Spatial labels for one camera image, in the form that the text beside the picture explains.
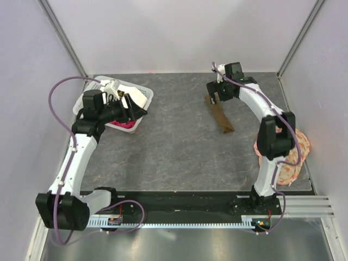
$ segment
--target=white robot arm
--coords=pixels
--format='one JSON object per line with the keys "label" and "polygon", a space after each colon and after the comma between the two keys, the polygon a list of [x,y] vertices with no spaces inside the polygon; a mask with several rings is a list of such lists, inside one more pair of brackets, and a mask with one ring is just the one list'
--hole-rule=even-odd
{"label": "white robot arm", "polygon": [[83,109],[71,128],[76,140],[71,138],[61,169],[48,193],[36,197],[35,203],[46,227],[54,228],[56,222],[60,229],[82,231],[90,215],[116,203],[114,188],[96,188],[91,194],[80,197],[84,172],[105,130],[104,125],[114,120],[135,121],[147,114],[129,94],[123,94],[122,98],[114,95],[114,92],[101,90],[84,93]]}
{"label": "white robot arm", "polygon": [[[282,165],[279,162],[284,161],[290,149],[295,146],[293,137],[287,127],[278,119],[275,111],[293,129],[295,129],[295,116],[291,112],[285,113],[270,102],[252,77],[244,77],[240,63],[222,64],[217,67],[217,70],[220,72],[217,74],[217,80],[207,84],[211,103],[216,104],[216,92],[221,101],[239,98],[249,106],[261,123],[257,145],[262,155],[262,164],[253,191],[257,198],[272,197],[275,194],[276,186],[276,182],[272,181],[278,179]],[[245,88],[225,81],[222,74],[242,84]],[[276,133],[276,126],[282,129],[280,133]]]}

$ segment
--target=white plastic basket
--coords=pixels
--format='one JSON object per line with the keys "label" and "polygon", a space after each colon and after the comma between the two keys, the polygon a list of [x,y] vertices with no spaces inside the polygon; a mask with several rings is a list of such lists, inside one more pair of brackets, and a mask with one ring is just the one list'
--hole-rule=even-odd
{"label": "white plastic basket", "polygon": [[[113,78],[110,78],[110,77],[107,77],[107,76],[97,76],[95,78],[96,80],[111,80]],[[149,88],[146,88],[146,87],[143,87],[143,86],[140,86],[140,85],[137,85],[137,84],[133,84],[133,83],[129,83],[129,82],[125,82],[123,80],[119,80],[121,84],[124,84],[126,86],[131,86],[131,87],[136,87],[138,90],[140,90],[147,98],[147,102],[144,106],[144,110],[147,110],[147,108],[150,106],[150,103],[152,101],[152,97],[153,97],[153,91]],[[91,82],[87,87],[86,89],[84,90],[85,91],[88,91],[88,90],[98,90],[100,88],[100,85],[96,82]],[[72,111],[74,112],[75,115],[78,114],[78,112],[82,109],[83,105],[82,105],[82,96],[83,94],[80,95],[80,97],[77,99]],[[122,127],[119,127],[119,126],[116,126],[116,125],[113,125],[113,124],[105,124],[105,126],[108,126],[108,127],[111,127],[111,128],[114,128],[114,129],[119,129],[120,131],[123,131],[123,132],[127,132],[129,134],[133,134],[136,130],[136,128],[138,127],[139,123],[141,122],[142,120],[142,117],[140,119],[138,119],[135,123],[135,125],[130,128],[130,129],[125,129],[125,128],[122,128]]]}

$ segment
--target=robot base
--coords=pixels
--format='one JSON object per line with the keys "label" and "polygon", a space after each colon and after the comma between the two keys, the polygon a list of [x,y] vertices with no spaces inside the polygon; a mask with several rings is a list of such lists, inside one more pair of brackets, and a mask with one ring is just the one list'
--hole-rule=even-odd
{"label": "robot base", "polygon": [[282,213],[279,199],[274,193],[272,196],[259,196],[254,186],[249,197],[235,196],[231,200],[234,215],[280,215]]}

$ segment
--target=gray table surface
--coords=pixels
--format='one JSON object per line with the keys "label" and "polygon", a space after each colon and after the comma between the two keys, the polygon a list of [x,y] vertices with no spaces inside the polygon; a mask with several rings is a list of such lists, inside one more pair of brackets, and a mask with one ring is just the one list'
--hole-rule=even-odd
{"label": "gray table surface", "polygon": [[[253,76],[275,105],[286,109],[275,73]],[[107,75],[154,91],[152,103],[135,134],[108,128],[90,158],[82,190],[250,190],[259,165],[253,144],[259,122],[238,99],[222,103],[235,132],[223,134],[205,104],[213,73]],[[281,190],[310,190],[300,177]]]}

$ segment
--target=white wall panel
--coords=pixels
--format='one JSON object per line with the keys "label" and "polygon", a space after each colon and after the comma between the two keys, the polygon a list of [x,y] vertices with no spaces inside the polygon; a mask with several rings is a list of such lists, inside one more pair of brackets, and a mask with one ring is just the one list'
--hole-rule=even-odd
{"label": "white wall panel", "polygon": [[[0,259],[24,260],[38,216],[35,198],[53,182],[68,134],[49,112],[47,96],[76,69],[36,0],[0,4]],[[72,123],[82,81],[54,94]]]}
{"label": "white wall panel", "polygon": [[312,144],[307,163],[348,242],[348,2],[326,1],[283,76],[290,108]]}
{"label": "white wall panel", "polygon": [[87,73],[277,71],[315,0],[50,0]]}

